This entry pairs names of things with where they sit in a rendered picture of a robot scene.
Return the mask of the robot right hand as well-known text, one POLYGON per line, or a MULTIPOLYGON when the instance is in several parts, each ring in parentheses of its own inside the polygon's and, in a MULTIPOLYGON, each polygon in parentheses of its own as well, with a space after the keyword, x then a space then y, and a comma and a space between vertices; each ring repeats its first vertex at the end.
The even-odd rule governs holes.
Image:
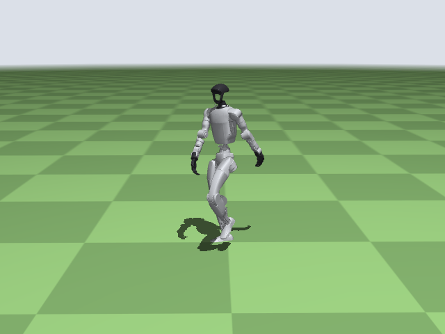
POLYGON ((192 167, 192 171, 196 174, 199 175, 199 173, 197 173, 196 171, 196 161, 198 160, 198 158, 196 157, 196 152, 192 152, 192 157, 191 157, 191 167, 192 167))

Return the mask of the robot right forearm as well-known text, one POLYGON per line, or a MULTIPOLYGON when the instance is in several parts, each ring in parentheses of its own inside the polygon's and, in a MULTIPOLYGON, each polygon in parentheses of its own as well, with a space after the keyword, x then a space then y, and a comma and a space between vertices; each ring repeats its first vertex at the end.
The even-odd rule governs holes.
MULTIPOLYGON (((196 157, 197 158, 199 157, 199 154, 201 152, 203 144, 204 144, 204 140, 197 136, 196 144, 195 144, 195 147, 193 148, 193 151, 192 151, 192 152, 196 152, 196 157)), ((191 156, 192 156, 192 153, 191 153, 191 156)))

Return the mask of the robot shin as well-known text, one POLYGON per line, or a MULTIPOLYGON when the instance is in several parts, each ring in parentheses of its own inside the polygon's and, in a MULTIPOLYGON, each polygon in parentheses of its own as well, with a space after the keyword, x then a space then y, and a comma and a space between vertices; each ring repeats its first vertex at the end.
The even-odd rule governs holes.
POLYGON ((224 223, 224 225, 226 223, 229 225, 230 220, 227 216, 226 207, 219 193, 217 193, 213 197, 213 201, 215 204, 209 202, 209 206, 212 208, 213 212, 220 218, 220 220, 224 223))
MULTIPOLYGON (((227 208, 226 208, 226 212, 227 212, 227 208)), ((219 223, 219 226, 220 226, 220 229, 221 229, 221 231, 223 230, 223 225, 224 225, 224 223, 220 220, 220 218, 216 215, 216 217, 217 217, 217 219, 218 219, 218 223, 219 223)))

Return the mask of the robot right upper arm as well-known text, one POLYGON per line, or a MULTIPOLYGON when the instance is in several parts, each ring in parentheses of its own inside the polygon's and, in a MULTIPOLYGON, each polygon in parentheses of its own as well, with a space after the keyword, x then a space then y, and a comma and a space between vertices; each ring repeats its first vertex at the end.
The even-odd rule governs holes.
POLYGON ((210 128, 210 115, 209 112, 212 108, 207 108, 204 110, 204 118, 202 121, 202 129, 198 131, 197 135, 199 138, 207 138, 208 137, 208 130, 210 128))

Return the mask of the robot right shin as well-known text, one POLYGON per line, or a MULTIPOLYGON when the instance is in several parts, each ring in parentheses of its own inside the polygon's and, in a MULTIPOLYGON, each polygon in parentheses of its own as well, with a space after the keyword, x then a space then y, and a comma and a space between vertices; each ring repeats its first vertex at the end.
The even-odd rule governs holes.
MULTIPOLYGON (((227 208, 226 208, 226 212, 227 212, 227 208)), ((223 225, 224 225, 224 223, 220 220, 220 218, 216 215, 216 217, 217 217, 217 219, 218 219, 218 223, 219 223, 219 226, 220 226, 220 229, 221 229, 221 231, 223 230, 223 225)))

